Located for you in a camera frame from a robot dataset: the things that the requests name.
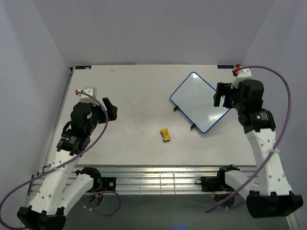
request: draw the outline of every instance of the white table surface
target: white table surface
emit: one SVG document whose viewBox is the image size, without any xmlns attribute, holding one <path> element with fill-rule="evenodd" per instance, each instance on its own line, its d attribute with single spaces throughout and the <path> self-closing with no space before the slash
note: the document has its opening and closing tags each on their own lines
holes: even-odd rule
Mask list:
<svg viewBox="0 0 307 230">
<path fill-rule="evenodd" d="M 78 165 L 255 165 L 234 109 L 206 134 L 196 128 L 190 130 L 190 121 L 179 110 L 173 111 L 170 95 L 193 71 L 215 88 L 217 82 L 233 81 L 231 69 L 218 69 L 216 65 L 121 65 L 76 69 L 48 164 L 53 161 L 63 126 L 79 101 L 75 90 L 94 86 L 98 99 L 108 97 L 118 107 L 118 118 L 109 122 L 101 140 Z M 96 139 L 103 125 L 98 125 L 91 140 Z M 160 134 L 165 127 L 171 136 L 166 143 Z"/>
</svg>

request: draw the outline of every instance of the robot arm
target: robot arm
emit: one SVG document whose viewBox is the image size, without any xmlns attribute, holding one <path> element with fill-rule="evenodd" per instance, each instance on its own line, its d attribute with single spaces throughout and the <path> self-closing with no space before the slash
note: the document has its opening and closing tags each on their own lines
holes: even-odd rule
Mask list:
<svg viewBox="0 0 307 230">
<path fill-rule="evenodd" d="M 249 69 L 242 69 L 235 76 L 233 83 L 218 83 L 214 106 L 219 106 L 224 96 L 223 106 L 237 110 L 257 168 L 273 152 L 258 174 L 259 182 L 250 182 L 239 194 L 246 200 L 248 211 L 254 218 L 288 216 L 303 205 L 303 199 L 301 195 L 293 194 L 283 172 L 279 151 L 273 150 L 276 126 L 271 112 L 262 108 L 263 84 L 250 79 Z M 230 165 L 220 168 L 217 180 L 222 187 L 238 189 L 247 181 L 247 177 L 237 167 Z"/>
<path fill-rule="evenodd" d="M 96 89 L 87 87 L 83 92 L 96 97 Z M 99 123 L 106 122 L 106 116 L 96 102 L 80 95 L 62 132 L 57 145 L 57 152 L 51 165 L 54 172 L 46 176 L 41 188 L 29 203 L 28 207 L 21 207 L 17 217 L 32 230 L 61 230 L 64 227 L 66 216 L 77 201 L 87 192 L 100 187 L 98 179 L 100 172 L 95 168 L 85 167 L 76 172 L 77 179 L 65 190 L 67 180 L 80 158 L 59 167 L 64 162 L 72 160 L 86 149 L 90 143 L 90 135 Z M 116 120 L 117 108 L 108 98 L 103 98 L 106 105 L 108 120 Z"/>
</svg>

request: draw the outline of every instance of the yellow sponge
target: yellow sponge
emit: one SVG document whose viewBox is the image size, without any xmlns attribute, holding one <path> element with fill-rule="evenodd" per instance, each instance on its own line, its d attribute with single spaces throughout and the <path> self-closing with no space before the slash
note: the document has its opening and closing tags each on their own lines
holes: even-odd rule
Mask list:
<svg viewBox="0 0 307 230">
<path fill-rule="evenodd" d="M 162 137 L 163 137 L 163 141 L 165 142 L 165 141 L 170 141 L 171 140 L 171 137 L 169 136 L 169 134 L 168 134 L 168 130 L 167 130 L 167 128 L 163 128 L 163 129 L 161 129 L 161 134 L 162 134 Z"/>
</svg>

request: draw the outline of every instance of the gray floor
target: gray floor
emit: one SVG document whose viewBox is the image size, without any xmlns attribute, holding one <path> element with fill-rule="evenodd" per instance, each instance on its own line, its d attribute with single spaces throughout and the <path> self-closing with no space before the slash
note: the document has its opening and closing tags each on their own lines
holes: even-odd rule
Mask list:
<svg viewBox="0 0 307 230">
<path fill-rule="evenodd" d="M 253 219 L 246 206 L 235 210 L 219 208 L 205 214 L 213 204 L 209 195 L 123 196 L 121 210 L 112 217 L 101 217 L 80 203 L 67 216 L 65 230 L 288 230 L 285 218 Z M 108 212 L 117 205 L 113 195 L 104 197 L 98 210 Z"/>
</svg>

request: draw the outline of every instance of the white backdrop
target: white backdrop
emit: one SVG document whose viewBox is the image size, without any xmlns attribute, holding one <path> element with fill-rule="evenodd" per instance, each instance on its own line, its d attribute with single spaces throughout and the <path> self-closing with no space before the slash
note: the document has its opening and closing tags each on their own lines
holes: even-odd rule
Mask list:
<svg viewBox="0 0 307 230">
<path fill-rule="evenodd" d="M 68 66 L 240 63 L 274 0 L 33 0 Z"/>
<path fill-rule="evenodd" d="M 55 125 L 69 69 L 31 0 L 0 0 L 0 199 L 36 174 Z M 4 204 L 16 213 L 28 186 Z"/>
<path fill-rule="evenodd" d="M 288 129 L 280 143 L 280 156 L 287 179 L 295 194 L 307 199 L 307 2 L 276 0 L 243 64 L 274 68 L 285 76 L 292 95 L 292 113 Z M 287 95 L 282 81 L 264 70 L 253 70 L 264 83 L 264 107 L 271 110 L 280 132 L 286 114 Z M 307 206 L 295 216 L 300 229 L 307 229 Z"/>
</svg>

